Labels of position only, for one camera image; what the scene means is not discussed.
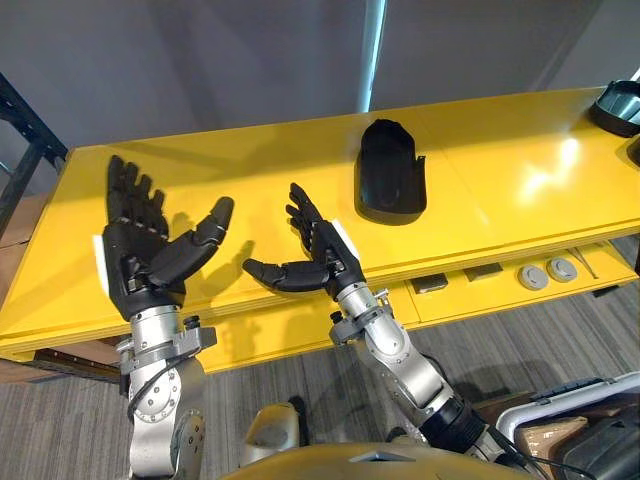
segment cable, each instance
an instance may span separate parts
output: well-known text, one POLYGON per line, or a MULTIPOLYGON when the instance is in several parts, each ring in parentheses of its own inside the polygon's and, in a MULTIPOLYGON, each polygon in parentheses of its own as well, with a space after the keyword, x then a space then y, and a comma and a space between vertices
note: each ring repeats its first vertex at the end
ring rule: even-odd
POLYGON ((581 475, 582 477, 586 477, 589 480, 598 480, 595 475, 593 475, 592 473, 587 472, 586 470, 583 470, 583 469, 581 469, 579 467, 574 467, 573 465, 568 465, 566 463, 555 462, 553 460, 547 460, 546 458, 536 457, 536 456, 533 456, 533 455, 527 455, 526 453, 521 452, 520 449, 511 440, 509 440, 506 436, 504 436, 498 429, 496 429, 495 427, 489 427, 489 428, 491 428, 492 433, 495 432, 496 434, 499 435, 499 437, 501 437, 500 440, 502 442, 506 443, 513 450, 513 453, 515 453, 516 455, 522 456, 525 459, 527 459, 527 461, 531 465, 533 465, 533 467, 535 467, 535 469, 538 470, 544 476, 544 478, 547 479, 547 480, 549 480, 549 475, 540 466, 541 463, 544 463, 546 465, 551 465, 551 466, 556 467, 556 468, 569 470, 569 471, 571 471, 573 473, 577 473, 578 475, 581 475))
POLYGON ((156 373, 153 377, 151 377, 149 380, 144 382, 144 385, 142 385, 142 388, 140 388, 140 390, 136 392, 136 394, 133 396, 133 398, 129 402, 129 405, 127 406, 127 418, 131 423, 133 423, 133 414, 135 413, 136 408, 138 408, 138 404, 140 403, 140 400, 142 400, 142 397, 144 397, 147 394, 147 392, 151 390, 151 387, 153 387, 156 381, 158 381, 158 379, 162 377, 162 375, 167 373, 172 368, 177 367, 188 358, 189 356, 183 356, 183 357, 177 357, 171 361, 167 361, 167 364, 158 373, 156 373))
POLYGON ((577 473, 583 477, 589 478, 590 480, 598 480, 593 473, 587 472, 579 467, 574 467, 573 465, 567 465, 562 462, 555 462, 553 460, 547 460, 546 458, 534 457, 533 455, 526 455, 528 458, 535 462, 544 463, 546 465, 551 465, 552 467, 561 468, 563 470, 569 470, 570 472, 577 473))

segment gray wall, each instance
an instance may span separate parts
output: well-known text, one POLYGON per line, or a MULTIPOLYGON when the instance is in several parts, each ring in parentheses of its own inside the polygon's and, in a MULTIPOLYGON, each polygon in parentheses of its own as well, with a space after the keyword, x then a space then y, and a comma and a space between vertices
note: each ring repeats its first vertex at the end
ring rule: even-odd
POLYGON ((606 0, 548 88, 606 85, 629 79, 640 67, 640 1, 606 0))
MULTIPOLYGON (((639 29, 609 5, 632 3, 389 0, 372 107, 616 78, 637 67, 639 29), (588 69, 595 47, 607 59, 588 69)), ((0 0, 0 68, 69 147, 338 115, 356 109, 364 12, 365 0, 0 0)), ((24 148, 0 125, 1 161, 24 148)), ((29 191, 54 178, 43 162, 29 191)))

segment gray carpet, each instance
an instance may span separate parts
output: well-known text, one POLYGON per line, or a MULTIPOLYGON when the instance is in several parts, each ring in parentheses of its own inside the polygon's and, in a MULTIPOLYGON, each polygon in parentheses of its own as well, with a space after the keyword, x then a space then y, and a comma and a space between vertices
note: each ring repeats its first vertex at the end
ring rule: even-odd
MULTIPOLYGON (((638 236, 616 242, 635 262, 638 236)), ((472 401, 542 390, 590 376, 640 370, 638 282, 414 332, 472 401)), ((381 441, 401 415, 349 348, 327 350, 208 377, 202 478, 234 470, 255 413, 299 394, 311 441, 381 441)), ((119 478, 131 428, 113 385, 63 378, 0 385, 0 478, 119 478)))

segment silver robotic arm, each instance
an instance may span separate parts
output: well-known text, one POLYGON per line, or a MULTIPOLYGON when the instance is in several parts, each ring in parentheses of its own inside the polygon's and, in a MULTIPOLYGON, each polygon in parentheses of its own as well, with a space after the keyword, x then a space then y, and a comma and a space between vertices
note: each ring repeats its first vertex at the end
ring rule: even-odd
POLYGON ((218 199, 194 230, 169 242, 164 193, 150 196, 151 178, 111 158, 107 172, 108 223, 96 257, 103 288, 131 336, 117 345, 133 423, 131 478, 197 479, 205 425, 204 371, 195 355, 216 343, 198 317, 181 325, 184 280, 197 272, 224 240, 233 200, 218 199))
POLYGON ((393 316, 387 292, 373 294, 367 286, 355 247, 339 223, 324 220, 298 185, 291 184, 289 198, 295 206, 287 205, 286 211, 310 261, 275 265, 248 259, 243 268, 275 290, 324 288, 341 308, 331 315, 333 342, 355 344, 359 358, 380 377, 391 398, 431 446, 531 468, 413 346, 393 316))
POLYGON ((116 347, 129 375, 133 438, 131 478, 197 479, 205 437, 204 371, 194 357, 216 343, 213 328, 197 317, 179 328, 174 305, 144 310, 131 319, 131 337, 116 347))
POLYGON ((500 434, 459 397, 398 323, 388 291, 372 293, 366 283, 342 290, 329 333, 336 345, 352 342, 360 360, 384 383, 391 398, 429 444, 489 462, 525 467, 500 434))

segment yellow desk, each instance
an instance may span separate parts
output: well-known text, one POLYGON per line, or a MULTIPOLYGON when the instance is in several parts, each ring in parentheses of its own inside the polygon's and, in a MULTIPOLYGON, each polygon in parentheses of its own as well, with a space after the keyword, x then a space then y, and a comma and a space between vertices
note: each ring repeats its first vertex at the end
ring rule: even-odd
MULTIPOLYGON (((236 200, 223 247, 187 282, 185 313, 218 323, 221 316, 259 315, 258 308, 278 312, 279 304, 322 301, 276 295, 240 267, 249 255, 267 262, 304 258, 284 212, 291 181, 325 217, 340 219, 374 286, 401 288, 426 273, 639 231, 640 175, 626 158, 628 141, 584 116, 598 93, 511 95, 78 148, 0 312, 0 356, 25 359, 23 352, 34 349, 128 331, 100 290, 91 244, 105 223, 112 154, 138 163, 166 191, 172 236, 203 217, 217 197, 236 200), (376 118, 401 122, 427 157, 428 206, 410 225, 377 225, 354 210, 353 162, 362 132, 376 118)), ((626 277, 618 272, 605 280, 635 278, 626 268, 626 277)), ((503 306, 512 303, 505 299, 503 306)), ((457 306, 451 308, 449 317, 456 317, 457 306)), ((239 341, 233 330, 229 335, 231 343, 239 341)), ((289 334, 278 351, 306 351, 305 341, 289 334)), ((235 364, 229 358, 227 367, 235 364)))

